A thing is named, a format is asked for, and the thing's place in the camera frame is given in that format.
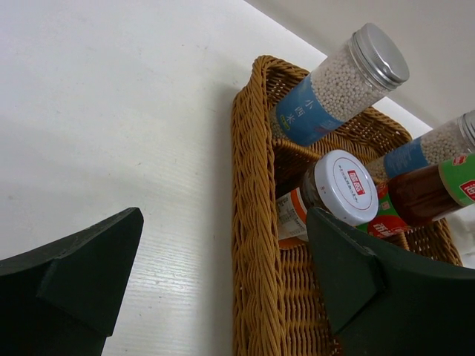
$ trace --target chinese characters on blue label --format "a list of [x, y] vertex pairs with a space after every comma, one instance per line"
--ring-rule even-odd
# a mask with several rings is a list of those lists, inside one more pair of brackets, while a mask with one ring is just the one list
[[310, 75], [277, 103], [275, 113], [287, 137], [300, 146], [310, 146], [343, 124], [321, 107]]
[[429, 162], [422, 153], [421, 138], [415, 139], [384, 157], [384, 169], [389, 178], [427, 167]]

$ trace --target white tabletop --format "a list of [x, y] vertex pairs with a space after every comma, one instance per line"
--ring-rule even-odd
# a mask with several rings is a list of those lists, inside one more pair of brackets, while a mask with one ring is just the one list
[[138, 206], [104, 355], [230, 355], [231, 102], [255, 57], [313, 69], [324, 55], [242, 0], [3, 1], [0, 14], [0, 259]]

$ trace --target bottle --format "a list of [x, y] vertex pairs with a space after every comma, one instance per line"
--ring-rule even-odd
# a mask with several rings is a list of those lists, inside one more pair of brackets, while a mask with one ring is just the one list
[[376, 187], [352, 154], [334, 150], [304, 174], [301, 184], [276, 201], [279, 240], [308, 240], [307, 210], [324, 208], [351, 226], [371, 221], [378, 211]]
[[370, 162], [366, 168], [373, 178], [388, 180], [470, 153], [475, 153], [475, 110], [464, 113]]
[[270, 110], [272, 136], [309, 146], [408, 79], [397, 46], [366, 24]]
[[475, 154], [401, 174], [377, 190], [378, 215], [358, 229], [384, 238], [427, 225], [475, 202]]

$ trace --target wicker weave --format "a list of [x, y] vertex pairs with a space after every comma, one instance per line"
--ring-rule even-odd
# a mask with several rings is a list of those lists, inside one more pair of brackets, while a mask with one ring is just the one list
[[[373, 108], [310, 148], [273, 140], [268, 110], [307, 74], [283, 60], [259, 57], [233, 103], [233, 346], [239, 356], [341, 353], [307, 246], [279, 250], [275, 192], [295, 186], [311, 162], [333, 149], [366, 163], [411, 140], [400, 124]], [[444, 220], [390, 242], [461, 265]]]

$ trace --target bottle with green label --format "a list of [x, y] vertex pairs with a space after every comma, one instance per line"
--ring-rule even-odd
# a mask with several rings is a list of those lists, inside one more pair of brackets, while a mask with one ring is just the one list
[[475, 154], [401, 174], [377, 191], [378, 213], [358, 229], [384, 238], [427, 225], [475, 202]]

